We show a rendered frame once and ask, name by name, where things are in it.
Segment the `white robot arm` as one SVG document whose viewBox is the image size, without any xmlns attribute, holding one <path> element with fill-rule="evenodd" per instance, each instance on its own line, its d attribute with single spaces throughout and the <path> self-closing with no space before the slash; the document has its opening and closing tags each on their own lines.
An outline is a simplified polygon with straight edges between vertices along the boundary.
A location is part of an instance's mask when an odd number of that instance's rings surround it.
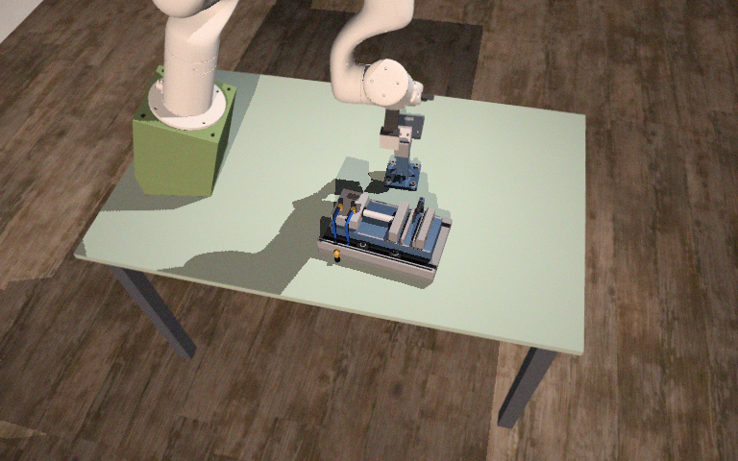
<svg viewBox="0 0 738 461">
<path fill-rule="evenodd" d="M 239 0 L 153 2 L 169 18 L 165 27 L 163 78 L 150 88 L 150 110 L 161 122 L 176 129 L 208 128 L 222 118 L 226 108 L 225 97 L 214 81 L 220 36 Z M 341 28 L 332 44 L 333 96 L 343 103 L 386 108 L 380 132 L 382 149 L 399 150 L 400 109 L 409 105 L 417 85 L 398 62 L 358 64 L 354 50 L 371 36 L 407 26 L 413 9 L 414 0 L 363 0 L 362 8 Z"/>
</svg>

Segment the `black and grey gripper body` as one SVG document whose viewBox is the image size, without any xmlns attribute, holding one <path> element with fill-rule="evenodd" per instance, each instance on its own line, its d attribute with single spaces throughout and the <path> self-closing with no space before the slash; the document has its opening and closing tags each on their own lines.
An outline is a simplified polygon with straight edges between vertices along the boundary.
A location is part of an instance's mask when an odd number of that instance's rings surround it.
<svg viewBox="0 0 738 461">
<path fill-rule="evenodd" d="M 420 105 L 421 104 L 421 92 L 423 92 L 423 85 L 413 81 L 415 85 L 417 85 L 417 91 L 414 91 L 413 93 L 413 99 L 411 100 L 411 104 L 414 105 Z M 419 90 L 420 89 L 420 90 Z M 418 93 L 419 91 L 419 93 Z M 418 96 L 419 95 L 419 96 Z"/>
</svg>

